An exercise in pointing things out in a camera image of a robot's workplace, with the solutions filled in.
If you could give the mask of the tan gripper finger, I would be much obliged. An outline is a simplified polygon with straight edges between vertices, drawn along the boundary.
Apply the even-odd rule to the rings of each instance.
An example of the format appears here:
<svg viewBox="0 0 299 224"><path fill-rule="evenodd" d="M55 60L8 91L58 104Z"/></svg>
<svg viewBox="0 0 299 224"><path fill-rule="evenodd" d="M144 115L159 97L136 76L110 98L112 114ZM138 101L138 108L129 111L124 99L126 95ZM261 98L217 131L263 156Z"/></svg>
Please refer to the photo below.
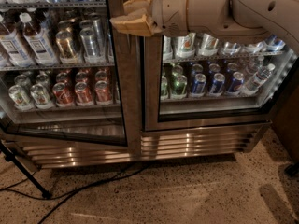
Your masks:
<svg viewBox="0 0 299 224"><path fill-rule="evenodd" d="M153 0L128 0L123 4L124 13L129 15L141 10L143 14L150 15L152 13L152 1Z"/></svg>
<svg viewBox="0 0 299 224"><path fill-rule="evenodd" d="M110 20L112 26L122 34L151 37L162 29L146 14L119 16Z"/></svg>

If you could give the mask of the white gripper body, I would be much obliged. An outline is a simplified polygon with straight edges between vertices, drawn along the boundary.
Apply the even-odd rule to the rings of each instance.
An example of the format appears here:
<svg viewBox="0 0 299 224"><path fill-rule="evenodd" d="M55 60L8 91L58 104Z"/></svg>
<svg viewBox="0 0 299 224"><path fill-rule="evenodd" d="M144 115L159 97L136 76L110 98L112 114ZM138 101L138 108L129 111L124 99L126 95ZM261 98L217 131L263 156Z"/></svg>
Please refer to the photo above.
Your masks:
<svg viewBox="0 0 299 224"><path fill-rule="evenodd" d="M188 0L152 0L152 19L157 30L168 37L184 36L187 26Z"/></svg>

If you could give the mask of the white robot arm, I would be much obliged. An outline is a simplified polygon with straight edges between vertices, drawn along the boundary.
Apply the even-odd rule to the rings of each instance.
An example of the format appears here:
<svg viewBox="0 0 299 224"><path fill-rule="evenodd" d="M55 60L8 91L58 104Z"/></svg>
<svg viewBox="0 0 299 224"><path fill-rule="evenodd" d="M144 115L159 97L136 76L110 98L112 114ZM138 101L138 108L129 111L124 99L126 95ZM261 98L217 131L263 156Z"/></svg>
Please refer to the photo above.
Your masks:
<svg viewBox="0 0 299 224"><path fill-rule="evenodd" d="M206 33L254 44L270 35L299 53L299 0L129 0L110 19L120 33L168 37Z"/></svg>

